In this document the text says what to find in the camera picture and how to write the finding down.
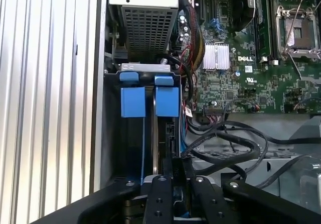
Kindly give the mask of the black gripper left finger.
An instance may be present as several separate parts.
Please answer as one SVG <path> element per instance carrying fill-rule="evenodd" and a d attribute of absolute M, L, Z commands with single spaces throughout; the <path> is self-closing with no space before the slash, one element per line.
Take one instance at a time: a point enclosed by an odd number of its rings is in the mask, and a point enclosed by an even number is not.
<path fill-rule="evenodd" d="M 143 223 L 173 223 L 172 179 L 161 175 L 144 185 L 128 179 L 114 182 L 34 223 L 112 223 L 125 218 L 123 205 L 132 198 L 146 200 Z"/>

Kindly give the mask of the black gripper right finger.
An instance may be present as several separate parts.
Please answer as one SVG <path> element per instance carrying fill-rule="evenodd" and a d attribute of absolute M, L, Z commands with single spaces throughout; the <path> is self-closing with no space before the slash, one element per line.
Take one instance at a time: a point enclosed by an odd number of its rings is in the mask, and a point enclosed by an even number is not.
<path fill-rule="evenodd" d="M 219 187 L 197 176 L 190 184 L 206 223 L 320 223 L 320 214 L 242 181 Z"/>

